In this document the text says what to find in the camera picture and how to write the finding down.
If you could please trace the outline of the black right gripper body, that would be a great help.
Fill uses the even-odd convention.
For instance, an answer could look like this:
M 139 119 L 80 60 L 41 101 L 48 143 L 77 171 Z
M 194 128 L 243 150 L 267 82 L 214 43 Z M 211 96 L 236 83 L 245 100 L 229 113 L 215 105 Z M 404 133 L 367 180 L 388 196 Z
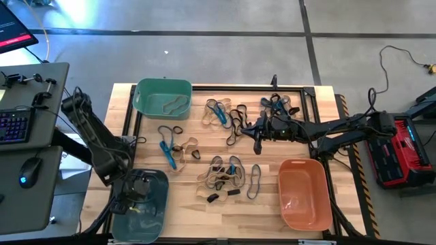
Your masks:
M 263 140 L 290 141 L 292 139 L 291 118 L 289 116 L 263 116 Z

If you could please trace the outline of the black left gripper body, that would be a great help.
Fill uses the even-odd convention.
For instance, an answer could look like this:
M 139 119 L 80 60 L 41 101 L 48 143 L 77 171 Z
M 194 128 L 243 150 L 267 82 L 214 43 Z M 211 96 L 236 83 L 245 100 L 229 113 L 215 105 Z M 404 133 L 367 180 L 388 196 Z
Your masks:
M 118 202 L 147 203 L 153 200 L 151 184 L 153 175 L 145 171 L 127 174 L 121 180 L 121 190 L 117 195 Z

